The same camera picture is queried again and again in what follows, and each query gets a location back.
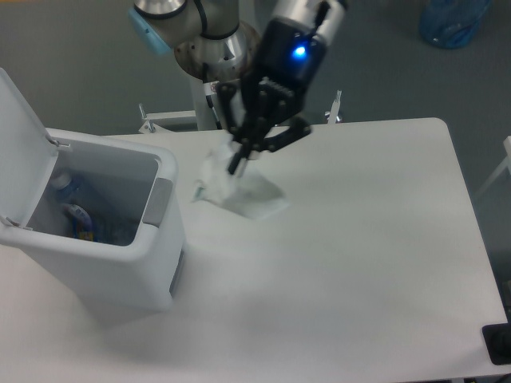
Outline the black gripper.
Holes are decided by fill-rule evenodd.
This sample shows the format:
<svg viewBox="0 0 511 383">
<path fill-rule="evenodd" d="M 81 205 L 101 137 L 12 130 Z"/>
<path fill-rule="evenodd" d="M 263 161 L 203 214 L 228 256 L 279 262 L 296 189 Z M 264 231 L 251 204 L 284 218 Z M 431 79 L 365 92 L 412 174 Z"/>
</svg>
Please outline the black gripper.
<svg viewBox="0 0 511 383">
<path fill-rule="evenodd" d="M 227 166 L 228 174 L 236 174 L 253 152 L 277 152 L 312 133 L 308 122 L 294 115 L 303 110 L 307 91 L 326 52 L 327 43 L 315 28 L 273 18 L 240 83 L 222 81 L 216 85 L 224 129 L 232 142 L 239 144 Z M 246 117 L 257 121 L 247 122 Z M 274 128 L 272 124 L 289 118 L 285 131 L 267 136 Z"/>
</svg>

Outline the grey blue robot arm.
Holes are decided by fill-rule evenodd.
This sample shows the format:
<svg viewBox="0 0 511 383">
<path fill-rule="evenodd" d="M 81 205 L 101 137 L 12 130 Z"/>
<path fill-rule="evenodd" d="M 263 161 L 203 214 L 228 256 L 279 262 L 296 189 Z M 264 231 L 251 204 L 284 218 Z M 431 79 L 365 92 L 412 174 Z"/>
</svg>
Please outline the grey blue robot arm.
<svg viewBox="0 0 511 383">
<path fill-rule="evenodd" d="M 240 19 L 237 1 L 135 1 L 128 15 L 153 52 L 172 51 L 189 76 L 214 86 L 209 107 L 232 137 L 234 175 L 254 154 L 311 133 L 300 113 L 350 5 L 278 1 L 262 34 Z"/>
</svg>

